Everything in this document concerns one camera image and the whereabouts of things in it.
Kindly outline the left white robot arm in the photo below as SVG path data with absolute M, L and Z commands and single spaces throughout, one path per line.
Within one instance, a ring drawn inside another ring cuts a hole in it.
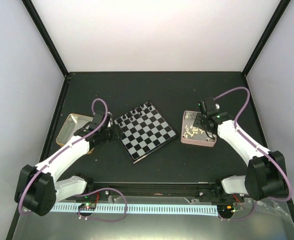
M 52 156 L 36 164 L 25 165 L 19 173 L 14 201 L 18 211 L 46 215 L 53 206 L 67 198 L 80 196 L 90 199 L 95 192 L 94 181 L 78 173 L 61 180 L 62 174 L 79 158 L 92 152 L 98 145 L 121 137 L 121 128 L 112 120 L 111 113 L 96 113 L 92 121 L 76 130 L 70 140 Z

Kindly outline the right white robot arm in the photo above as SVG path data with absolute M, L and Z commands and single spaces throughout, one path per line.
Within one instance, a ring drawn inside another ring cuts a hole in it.
M 197 113 L 193 126 L 226 141 L 247 166 L 245 175 L 222 179 L 214 189 L 215 198 L 225 202 L 233 194 L 243 194 L 256 201 L 278 199 L 279 196 L 289 200 L 291 190 L 284 155 L 255 141 L 227 112 L 219 110 L 214 98 L 206 98 L 198 106 L 200 112 Z

